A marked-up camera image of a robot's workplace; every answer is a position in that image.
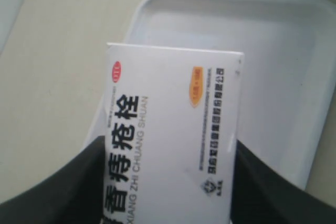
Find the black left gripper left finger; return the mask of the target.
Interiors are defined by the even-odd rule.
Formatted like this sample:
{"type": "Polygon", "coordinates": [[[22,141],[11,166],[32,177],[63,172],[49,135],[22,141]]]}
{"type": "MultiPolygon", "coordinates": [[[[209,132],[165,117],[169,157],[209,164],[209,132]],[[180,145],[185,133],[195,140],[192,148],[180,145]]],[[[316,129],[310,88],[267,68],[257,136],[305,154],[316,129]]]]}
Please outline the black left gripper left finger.
{"type": "Polygon", "coordinates": [[[59,171],[1,204],[1,223],[100,223],[104,136],[59,171]]]}

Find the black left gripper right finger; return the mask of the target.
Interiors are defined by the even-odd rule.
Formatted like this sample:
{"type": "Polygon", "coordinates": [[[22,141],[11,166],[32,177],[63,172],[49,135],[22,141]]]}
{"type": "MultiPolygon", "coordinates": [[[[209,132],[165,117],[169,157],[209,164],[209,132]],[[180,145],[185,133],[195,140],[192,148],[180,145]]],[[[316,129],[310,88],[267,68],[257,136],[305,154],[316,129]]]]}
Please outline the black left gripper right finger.
{"type": "Polygon", "coordinates": [[[335,223],[335,208],[281,177],[237,142],[232,223],[335,223]]]}

